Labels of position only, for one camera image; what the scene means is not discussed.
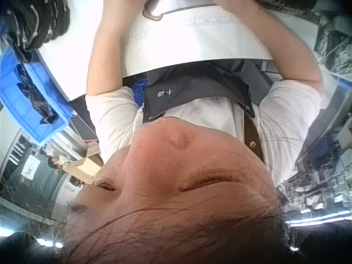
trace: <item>metal rivet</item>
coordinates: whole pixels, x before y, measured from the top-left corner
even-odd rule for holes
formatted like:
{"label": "metal rivet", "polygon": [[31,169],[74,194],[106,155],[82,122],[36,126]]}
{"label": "metal rivet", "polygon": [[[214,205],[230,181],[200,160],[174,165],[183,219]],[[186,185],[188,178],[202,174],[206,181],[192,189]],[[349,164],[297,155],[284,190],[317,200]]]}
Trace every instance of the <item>metal rivet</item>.
{"label": "metal rivet", "polygon": [[254,142],[254,141],[252,141],[252,142],[249,143],[249,147],[250,147],[251,149],[254,149],[256,146],[257,146],[257,143]]}

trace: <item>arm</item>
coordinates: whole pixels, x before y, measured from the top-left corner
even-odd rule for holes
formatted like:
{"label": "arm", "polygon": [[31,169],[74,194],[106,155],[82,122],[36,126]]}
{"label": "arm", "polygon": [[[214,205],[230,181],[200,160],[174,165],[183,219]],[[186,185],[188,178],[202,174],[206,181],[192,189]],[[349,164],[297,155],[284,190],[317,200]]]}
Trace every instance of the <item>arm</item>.
{"label": "arm", "polygon": [[253,31],[277,63],[280,74],[323,93],[323,80],[309,48],[254,0],[214,0]]}
{"label": "arm", "polygon": [[90,60],[87,94],[101,95],[122,87],[121,42],[126,26],[146,0],[104,0],[103,18]]}

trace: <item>white shirt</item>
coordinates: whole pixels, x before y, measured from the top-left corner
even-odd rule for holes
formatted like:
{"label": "white shirt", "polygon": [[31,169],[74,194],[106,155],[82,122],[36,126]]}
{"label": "white shirt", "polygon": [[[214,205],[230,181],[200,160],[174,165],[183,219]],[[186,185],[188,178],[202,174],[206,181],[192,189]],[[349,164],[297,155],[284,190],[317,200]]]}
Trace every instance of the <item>white shirt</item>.
{"label": "white shirt", "polygon": [[[130,145],[133,134],[142,125],[143,112],[133,95],[130,88],[123,87],[99,96],[86,96],[104,162]],[[254,106],[254,123],[275,186],[292,176],[309,127],[319,114],[321,100],[312,87],[286,80],[275,83],[259,107]],[[165,116],[218,129],[244,142],[244,112],[228,98],[196,99],[168,110]]]}

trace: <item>short sleeve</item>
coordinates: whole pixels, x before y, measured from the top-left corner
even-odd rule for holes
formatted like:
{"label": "short sleeve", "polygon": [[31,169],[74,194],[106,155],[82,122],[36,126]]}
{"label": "short sleeve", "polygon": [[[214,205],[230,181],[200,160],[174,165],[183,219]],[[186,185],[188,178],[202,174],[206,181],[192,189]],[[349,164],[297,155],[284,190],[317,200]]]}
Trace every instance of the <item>short sleeve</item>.
{"label": "short sleeve", "polygon": [[259,105],[263,151],[275,185],[292,176],[321,101],[311,86],[286,80],[275,83]]}
{"label": "short sleeve", "polygon": [[98,96],[87,95],[86,102],[106,163],[116,151],[130,144],[138,106],[128,87]]}

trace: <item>cardboard box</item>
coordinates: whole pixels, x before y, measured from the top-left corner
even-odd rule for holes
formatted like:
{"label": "cardboard box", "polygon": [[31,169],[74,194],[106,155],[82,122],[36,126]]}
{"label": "cardboard box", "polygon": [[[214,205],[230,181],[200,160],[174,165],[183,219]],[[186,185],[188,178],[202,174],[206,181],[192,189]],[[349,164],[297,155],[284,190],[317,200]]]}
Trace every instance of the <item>cardboard box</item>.
{"label": "cardboard box", "polygon": [[86,156],[79,161],[65,164],[63,170],[86,184],[92,184],[95,175],[104,165],[98,144],[89,146]]}

